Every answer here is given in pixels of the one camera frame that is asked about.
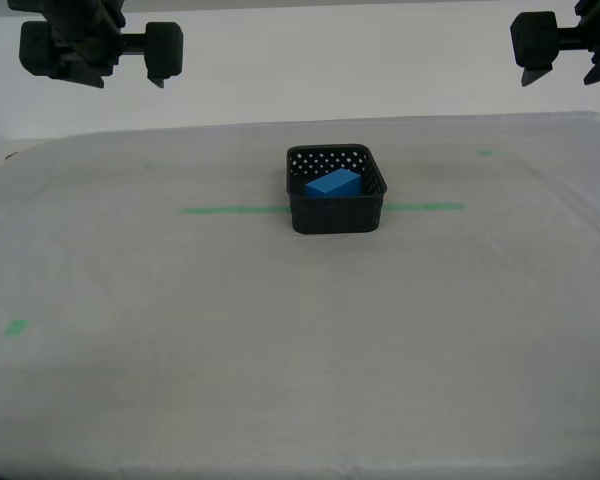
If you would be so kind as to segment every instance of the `mesh basket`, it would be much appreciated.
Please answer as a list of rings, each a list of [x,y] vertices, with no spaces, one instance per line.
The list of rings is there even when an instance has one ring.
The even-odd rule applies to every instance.
[[[307,183],[339,168],[362,177],[357,197],[307,197]],[[387,191],[369,149],[363,145],[294,147],[287,152],[287,193],[293,229],[305,235],[371,232],[380,224]]]

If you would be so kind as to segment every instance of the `blue block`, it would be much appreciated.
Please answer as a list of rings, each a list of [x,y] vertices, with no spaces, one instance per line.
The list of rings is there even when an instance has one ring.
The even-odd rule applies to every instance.
[[[357,197],[362,180],[357,173],[344,168],[307,183],[307,197]]]

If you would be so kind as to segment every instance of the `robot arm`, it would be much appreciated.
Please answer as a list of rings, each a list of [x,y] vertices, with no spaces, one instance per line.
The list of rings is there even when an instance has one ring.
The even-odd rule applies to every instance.
[[[553,61],[563,50],[588,50],[594,67],[585,85],[600,82],[600,0],[580,0],[575,8],[580,23],[558,28],[553,12],[521,13],[511,25],[516,63],[524,68],[527,86],[553,70]]]
[[[184,35],[176,23],[148,23],[144,34],[123,34],[124,0],[7,0],[9,8],[42,14],[25,22],[20,62],[31,74],[97,88],[121,55],[144,55],[158,87],[182,72]]]

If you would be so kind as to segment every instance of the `green tape line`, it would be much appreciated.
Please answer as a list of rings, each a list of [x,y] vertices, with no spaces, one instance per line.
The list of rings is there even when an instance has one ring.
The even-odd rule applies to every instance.
[[[464,203],[388,203],[383,210],[388,212],[435,212],[457,211],[466,208]],[[262,214],[262,213],[291,213],[289,207],[205,207],[183,208],[181,215],[222,215],[222,214]]]
[[[15,337],[24,332],[29,326],[26,320],[13,320],[4,331],[5,337]]]

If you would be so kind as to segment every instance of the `perforated basket wall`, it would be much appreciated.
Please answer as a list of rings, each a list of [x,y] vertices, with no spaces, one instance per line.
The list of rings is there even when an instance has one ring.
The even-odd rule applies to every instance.
[[[362,195],[310,198],[307,183],[339,168],[362,176]],[[287,193],[293,229],[306,235],[370,232],[378,228],[387,185],[363,145],[315,145],[287,152]]]

